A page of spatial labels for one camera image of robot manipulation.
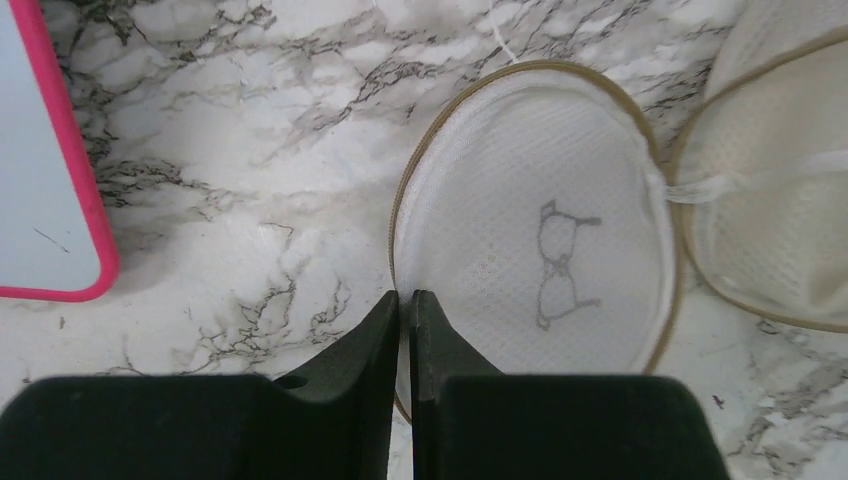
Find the white mesh laundry bag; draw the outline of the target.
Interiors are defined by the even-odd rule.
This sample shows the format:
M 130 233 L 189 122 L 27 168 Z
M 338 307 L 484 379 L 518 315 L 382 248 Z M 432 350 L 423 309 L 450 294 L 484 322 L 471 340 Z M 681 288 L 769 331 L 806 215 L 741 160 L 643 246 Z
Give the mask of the white mesh laundry bag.
M 634 99 L 535 60 L 469 86 L 402 176 L 404 305 L 433 292 L 506 373 L 645 373 L 692 265 L 726 301 L 847 328 L 847 5 L 752 1 L 664 156 Z

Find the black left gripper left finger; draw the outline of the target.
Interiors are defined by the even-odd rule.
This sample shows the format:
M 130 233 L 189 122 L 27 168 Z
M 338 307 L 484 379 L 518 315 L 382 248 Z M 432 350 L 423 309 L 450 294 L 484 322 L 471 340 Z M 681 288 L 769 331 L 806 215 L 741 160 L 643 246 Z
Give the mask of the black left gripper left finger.
M 1 415 L 5 479 L 383 479 L 399 336 L 389 291 L 277 379 L 71 376 Z

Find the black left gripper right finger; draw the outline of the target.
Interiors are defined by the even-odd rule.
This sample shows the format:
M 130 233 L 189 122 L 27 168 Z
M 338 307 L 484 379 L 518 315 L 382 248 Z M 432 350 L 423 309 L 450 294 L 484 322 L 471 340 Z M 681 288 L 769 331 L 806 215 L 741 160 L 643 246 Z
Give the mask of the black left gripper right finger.
M 415 292 L 410 322 L 418 479 L 725 479 L 680 382 L 644 375 L 508 375 Z

